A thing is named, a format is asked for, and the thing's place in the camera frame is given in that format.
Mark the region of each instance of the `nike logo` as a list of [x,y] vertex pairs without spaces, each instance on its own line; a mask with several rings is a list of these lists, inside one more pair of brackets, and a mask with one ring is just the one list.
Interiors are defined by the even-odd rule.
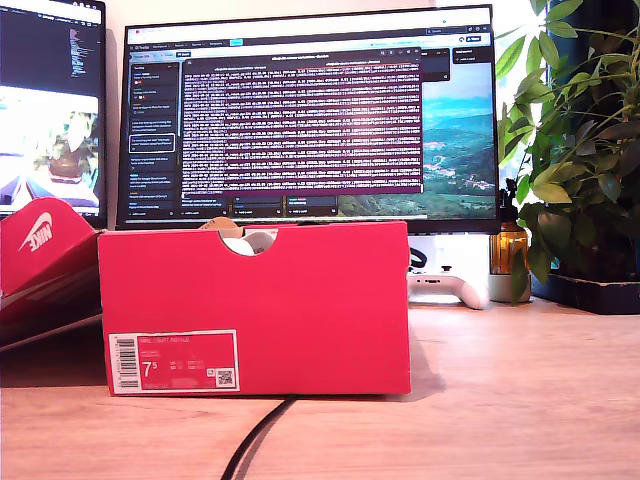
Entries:
[[42,245],[51,240],[53,238],[53,232],[51,230],[52,225],[53,219],[51,218],[51,214],[44,212],[33,224],[31,231],[27,235],[27,238],[24,239],[24,242],[22,242],[22,245],[20,245],[18,251],[22,250],[28,243],[31,247],[31,251],[35,252]]

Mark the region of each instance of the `computer monitor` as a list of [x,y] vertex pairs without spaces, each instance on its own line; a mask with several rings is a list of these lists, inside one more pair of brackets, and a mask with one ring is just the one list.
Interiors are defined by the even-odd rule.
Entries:
[[58,197],[106,227],[105,6],[0,0],[0,218]]
[[130,26],[117,228],[499,228],[491,7]]

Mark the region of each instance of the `cable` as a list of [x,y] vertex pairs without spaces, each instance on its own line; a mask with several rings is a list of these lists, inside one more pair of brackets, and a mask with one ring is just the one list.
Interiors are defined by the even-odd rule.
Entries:
[[296,401],[296,399],[297,397],[295,395],[288,396],[280,405],[271,410],[271,412],[269,412],[266,417],[260,420],[260,423],[253,427],[253,430],[249,432],[240,446],[236,449],[235,453],[231,457],[231,460],[229,460],[227,468],[222,474],[222,477],[220,477],[220,480],[231,480],[233,478],[233,475],[238,468],[238,465],[240,464],[240,460],[242,460],[242,457],[247,452],[258,434],[278,415],[284,413],[287,408],[289,408],[293,404],[293,402]]

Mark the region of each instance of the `wooden desk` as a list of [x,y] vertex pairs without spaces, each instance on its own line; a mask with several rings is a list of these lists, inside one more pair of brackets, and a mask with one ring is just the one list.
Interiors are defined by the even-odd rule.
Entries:
[[[535,300],[410,319],[412,395],[300,400],[237,478],[640,478],[639,316]],[[3,480],[216,479],[280,401],[112,398],[101,347],[85,327],[0,357]]]

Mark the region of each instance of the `red shoe box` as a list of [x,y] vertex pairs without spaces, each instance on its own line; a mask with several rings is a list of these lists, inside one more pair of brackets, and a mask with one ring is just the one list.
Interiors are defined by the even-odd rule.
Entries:
[[284,226],[243,256],[215,230],[99,239],[117,395],[408,393],[403,222]]
[[56,198],[0,222],[0,347],[100,314],[100,233]]

